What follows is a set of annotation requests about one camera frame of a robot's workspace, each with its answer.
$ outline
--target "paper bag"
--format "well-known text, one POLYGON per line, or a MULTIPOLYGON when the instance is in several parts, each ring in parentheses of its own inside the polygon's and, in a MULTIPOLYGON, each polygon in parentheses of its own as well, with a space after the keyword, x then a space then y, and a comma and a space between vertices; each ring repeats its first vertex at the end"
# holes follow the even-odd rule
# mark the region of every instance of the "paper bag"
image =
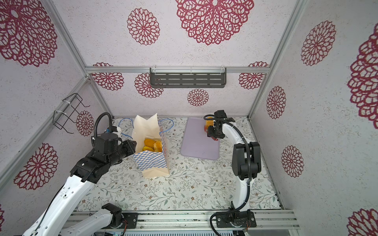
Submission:
POLYGON ((159 126, 158 114, 148 120, 136 116, 132 138, 136 141, 135 154, 133 155, 145 178, 169 175, 167 141, 163 128, 159 126), (145 139, 160 140, 163 145, 161 153, 142 151, 145 139))

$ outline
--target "orange food item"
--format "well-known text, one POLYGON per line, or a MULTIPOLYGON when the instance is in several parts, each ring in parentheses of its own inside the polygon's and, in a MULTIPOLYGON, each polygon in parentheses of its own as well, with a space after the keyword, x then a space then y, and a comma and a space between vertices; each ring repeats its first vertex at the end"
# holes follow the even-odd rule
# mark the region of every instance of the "orange food item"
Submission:
POLYGON ((156 141, 153 145, 153 149, 155 152, 161 153, 163 151, 163 144, 161 143, 161 141, 156 141))
POLYGON ((153 145, 155 144, 155 142, 156 141, 152 139, 145 139, 144 145, 153 149, 153 145))
POLYGON ((150 147, 143 147, 143 151, 153 151, 153 149, 150 147))

